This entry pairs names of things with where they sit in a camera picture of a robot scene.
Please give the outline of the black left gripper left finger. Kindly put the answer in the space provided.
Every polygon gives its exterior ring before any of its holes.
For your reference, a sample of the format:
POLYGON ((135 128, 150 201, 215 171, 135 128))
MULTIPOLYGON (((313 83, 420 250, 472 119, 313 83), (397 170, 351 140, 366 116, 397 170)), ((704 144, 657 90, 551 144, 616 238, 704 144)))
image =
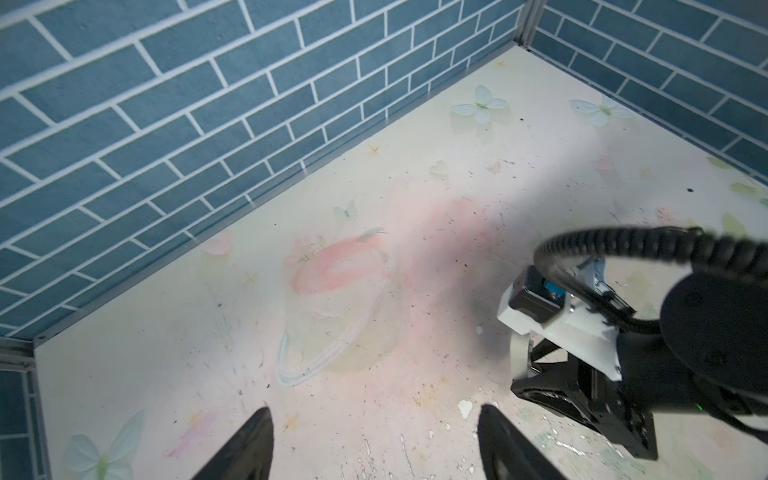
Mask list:
POLYGON ((273 420, 269 407, 265 406, 239 428, 193 480, 267 480, 274 442, 273 420))

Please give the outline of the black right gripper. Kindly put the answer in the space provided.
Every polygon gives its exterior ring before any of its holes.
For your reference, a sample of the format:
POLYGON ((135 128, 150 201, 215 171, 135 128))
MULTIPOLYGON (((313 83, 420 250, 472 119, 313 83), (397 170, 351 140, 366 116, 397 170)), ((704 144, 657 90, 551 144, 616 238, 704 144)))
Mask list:
POLYGON ((767 406, 695 374, 677 359, 659 335, 621 333, 620 380, 614 381, 574 354, 542 363, 560 347, 542 340, 527 351, 528 370, 511 384, 518 398, 567 417, 623 446, 633 457, 659 458, 653 415, 705 413, 762 443, 767 431, 741 416, 765 416, 767 406))

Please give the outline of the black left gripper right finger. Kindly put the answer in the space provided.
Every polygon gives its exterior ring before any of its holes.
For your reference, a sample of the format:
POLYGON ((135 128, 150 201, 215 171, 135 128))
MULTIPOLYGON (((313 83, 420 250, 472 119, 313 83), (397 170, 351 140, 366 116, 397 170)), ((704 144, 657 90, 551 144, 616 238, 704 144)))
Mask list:
POLYGON ((483 404, 478 444, 488 480, 564 480, 565 476, 492 404, 483 404))

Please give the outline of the beige stapler base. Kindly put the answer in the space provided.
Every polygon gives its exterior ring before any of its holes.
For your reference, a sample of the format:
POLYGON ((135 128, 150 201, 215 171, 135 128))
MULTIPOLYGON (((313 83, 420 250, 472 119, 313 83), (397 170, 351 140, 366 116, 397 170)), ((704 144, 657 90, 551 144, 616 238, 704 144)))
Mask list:
POLYGON ((511 333, 509 343, 512 381, 527 379, 530 368, 531 343, 529 335, 511 333))

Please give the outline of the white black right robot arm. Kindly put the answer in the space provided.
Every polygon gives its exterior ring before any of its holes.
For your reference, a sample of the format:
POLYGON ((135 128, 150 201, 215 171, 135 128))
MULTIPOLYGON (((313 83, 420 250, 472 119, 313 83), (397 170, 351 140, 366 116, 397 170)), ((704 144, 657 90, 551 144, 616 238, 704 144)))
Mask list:
POLYGON ((654 414, 705 413, 765 441, 767 296, 693 273, 666 295, 656 332, 632 332, 535 275, 512 284, 498 319, 512 330, 512 393, 632 456, 658 456, 654 414))

